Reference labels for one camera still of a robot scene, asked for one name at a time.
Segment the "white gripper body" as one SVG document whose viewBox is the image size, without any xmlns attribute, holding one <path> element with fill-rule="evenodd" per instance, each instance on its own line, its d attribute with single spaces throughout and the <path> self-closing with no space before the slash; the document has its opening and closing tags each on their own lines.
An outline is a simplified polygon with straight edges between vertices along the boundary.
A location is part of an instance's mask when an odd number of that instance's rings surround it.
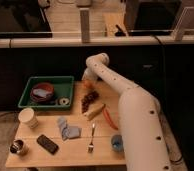
<svg viewBox="0 0 194 171">
<path fill-rule="evenodd" d="M 96 83 L 98 80 L 98 76 L 94 72 L 92 72 L 89 68 L 86 68 L 84 70 L 82 80 L 90 81 L 91 83 Z"/>
</svg>

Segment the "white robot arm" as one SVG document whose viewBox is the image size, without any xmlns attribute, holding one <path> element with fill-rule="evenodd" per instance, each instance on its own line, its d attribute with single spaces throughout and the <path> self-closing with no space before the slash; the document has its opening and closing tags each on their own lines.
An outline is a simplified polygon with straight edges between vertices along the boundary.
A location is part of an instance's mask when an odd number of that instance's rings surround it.
<svg viewBox="0 0 194 171">
<path fill-rule="evenodd" d="M 108 68 L 109 56 L 86 59 L 83 79 L 100 77 L 119 95 L 118 113 L 127 171 L 173 171 L 163 136 L 159 101 L 135 82 Z"/>
</svg>

